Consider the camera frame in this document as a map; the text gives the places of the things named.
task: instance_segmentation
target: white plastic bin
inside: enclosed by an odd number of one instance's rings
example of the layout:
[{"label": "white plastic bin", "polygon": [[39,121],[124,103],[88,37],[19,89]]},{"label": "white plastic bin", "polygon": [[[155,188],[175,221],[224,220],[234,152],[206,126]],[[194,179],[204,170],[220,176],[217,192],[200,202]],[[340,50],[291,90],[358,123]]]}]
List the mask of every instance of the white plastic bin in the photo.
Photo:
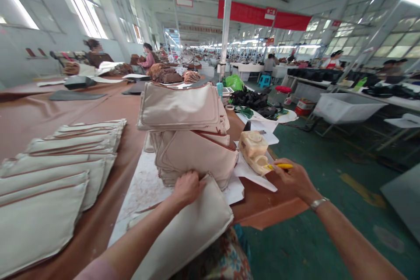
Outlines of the white plastic bin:
[{"label": "white plastic bin", "polygon": [[387,105],[348,93],[321,94],[313,113],[333,125],[361,123]]},{"label": "white plastic bin", "polygon": [[317,103],[321,98],[322,93],[325,93],[325,89],[314,87],[305,83],[298,83],[296,90],[293,93],[293,103],[299,102],[302,98]]}]

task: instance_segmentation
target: green plastic bag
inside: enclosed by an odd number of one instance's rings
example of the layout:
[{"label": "green plastic bag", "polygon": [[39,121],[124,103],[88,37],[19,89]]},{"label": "green plastic bag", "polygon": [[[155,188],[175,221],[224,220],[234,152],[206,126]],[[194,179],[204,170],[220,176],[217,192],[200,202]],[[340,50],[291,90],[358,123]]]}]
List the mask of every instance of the green plastic bag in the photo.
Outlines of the green plastic bag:
[{"label": "green plastic bag", "polygon": [[226,86],[234,91],[243,91],[245,84],[237,74],[233,74],[226,78]]}]

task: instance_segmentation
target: worker's sleeve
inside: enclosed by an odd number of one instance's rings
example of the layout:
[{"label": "worker's sleeve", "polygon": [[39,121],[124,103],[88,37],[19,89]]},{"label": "worker's sleeve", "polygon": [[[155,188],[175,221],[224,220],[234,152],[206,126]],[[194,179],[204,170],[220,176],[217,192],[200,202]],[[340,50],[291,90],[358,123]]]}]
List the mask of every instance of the worker's sleeve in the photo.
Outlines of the worker's sleeve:
[{"label": "worker's sleeve", "polygon": [[153,65],[153,63],[154,63],[154,58],[153,58],[152,53],[150,52],[147,54],[146,61],[139,63],[139,65],[141,65],[143,68],[150,68]]},{"label": "worker's sleeve", "polygon": [[74,280],[118,280],[118,277],[108,261],[97,258],[83,269]]}]

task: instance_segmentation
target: glue bottle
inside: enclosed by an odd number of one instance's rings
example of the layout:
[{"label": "glue bottle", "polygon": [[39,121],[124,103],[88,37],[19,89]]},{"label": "glue bottle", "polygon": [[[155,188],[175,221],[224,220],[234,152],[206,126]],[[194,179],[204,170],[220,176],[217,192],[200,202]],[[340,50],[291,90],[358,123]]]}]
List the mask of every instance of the glue bottle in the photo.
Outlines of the glue bottle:
[{"label": "glue bottle", "polygon": [[216,83],[217,93],[219,94],[219,97],[222,98],[223,95],[223,83],[217,82]]}]

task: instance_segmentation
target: pink shirt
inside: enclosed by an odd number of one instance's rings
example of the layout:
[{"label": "pink shirt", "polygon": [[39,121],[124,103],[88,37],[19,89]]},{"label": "pink shirt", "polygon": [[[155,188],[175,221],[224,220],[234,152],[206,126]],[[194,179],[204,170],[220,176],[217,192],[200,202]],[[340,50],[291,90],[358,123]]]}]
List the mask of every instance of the pink shirt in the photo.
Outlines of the pink shirt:
[{"label": "pink shirt", "polygon": [[148,53],[147,54],[147,58],[145,62],[139,63],[139,65],[141,65],[143,68],[145,69],[149,69],[152,65],[154,65],[154,58],[152,53]]}]

